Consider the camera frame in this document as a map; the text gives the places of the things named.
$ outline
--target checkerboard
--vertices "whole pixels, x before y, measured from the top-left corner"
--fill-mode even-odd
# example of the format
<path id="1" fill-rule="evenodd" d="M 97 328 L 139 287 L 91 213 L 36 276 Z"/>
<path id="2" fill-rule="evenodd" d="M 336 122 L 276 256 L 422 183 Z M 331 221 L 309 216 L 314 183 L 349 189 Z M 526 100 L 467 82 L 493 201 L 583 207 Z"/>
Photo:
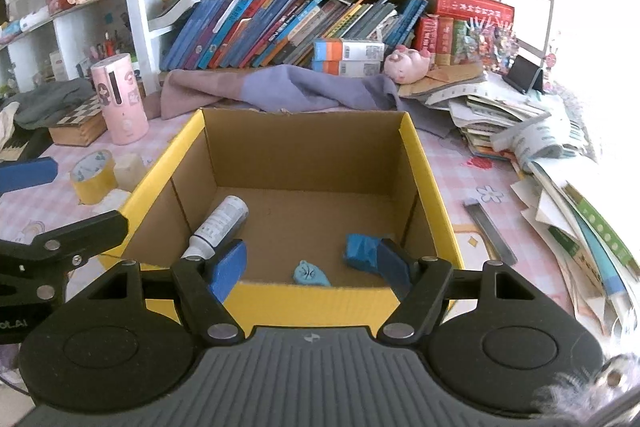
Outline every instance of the checkerboard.
<path id="1" fill-rule="evenodd" d="M 92 116 L 100 114 L 100 99 L 98 95 L 92 96 L 89 100 L 84 102 L 81 106 L 76 107 L 65 118 L 60 120 L 56 125 L 64 126 L 80 126 L 91 119 Z"/>

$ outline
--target pink cylinder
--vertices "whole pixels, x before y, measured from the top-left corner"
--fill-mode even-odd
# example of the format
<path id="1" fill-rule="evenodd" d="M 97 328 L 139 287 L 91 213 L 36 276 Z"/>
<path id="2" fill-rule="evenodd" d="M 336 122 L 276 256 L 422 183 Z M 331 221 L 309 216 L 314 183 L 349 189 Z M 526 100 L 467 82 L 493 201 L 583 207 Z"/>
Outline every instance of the pink cylinder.
<path id="1" fill-rule="evenodd" d="M 96 62 L 91 66 L 91 74 L 111 141 L 125 145 L 145 136 L 149 123 L 129 54 Z"/>

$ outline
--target roll of tape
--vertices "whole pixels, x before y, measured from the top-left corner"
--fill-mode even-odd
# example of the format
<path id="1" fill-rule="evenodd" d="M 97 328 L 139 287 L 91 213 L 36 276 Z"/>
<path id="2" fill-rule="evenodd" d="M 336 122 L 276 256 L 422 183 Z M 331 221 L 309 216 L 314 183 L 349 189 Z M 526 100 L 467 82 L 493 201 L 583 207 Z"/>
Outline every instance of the roll of tape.
<path id="1" fill-rule="evenodd" d="M 69 172 L 71 184 L 82 204 L 100 203 L 118 186 L 113 172 L 115 162 L 111 152 L 103 149 L 82 158 Z"/>

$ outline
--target chessboard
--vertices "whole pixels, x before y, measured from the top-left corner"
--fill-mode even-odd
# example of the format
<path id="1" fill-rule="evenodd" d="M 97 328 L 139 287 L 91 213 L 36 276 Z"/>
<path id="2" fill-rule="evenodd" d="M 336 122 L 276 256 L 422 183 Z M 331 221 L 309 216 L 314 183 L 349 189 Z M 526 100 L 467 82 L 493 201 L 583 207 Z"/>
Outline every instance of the chessboard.
<path id="1" fill-rule="evenodd" d="M 53 143 L 80 147 L 91 145 L 106 130 L 107 124 L 102 117 L 97 94 L 69 111 L 55 126 L 49 128 Z"/>

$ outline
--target light blue toy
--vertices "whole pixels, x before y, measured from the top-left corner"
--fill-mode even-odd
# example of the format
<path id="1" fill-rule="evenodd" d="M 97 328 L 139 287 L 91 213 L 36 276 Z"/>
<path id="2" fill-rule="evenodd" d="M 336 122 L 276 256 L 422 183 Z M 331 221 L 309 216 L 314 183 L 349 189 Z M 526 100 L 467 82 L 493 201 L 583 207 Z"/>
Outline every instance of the light blue toy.
<path id="1" fill-rule="evenodd" d="M 322 270 L 307 261 L 300 261 L 300 264 L 293 270 L 293 280 L 296 284 L 306 286 L 331 286 Z"/>

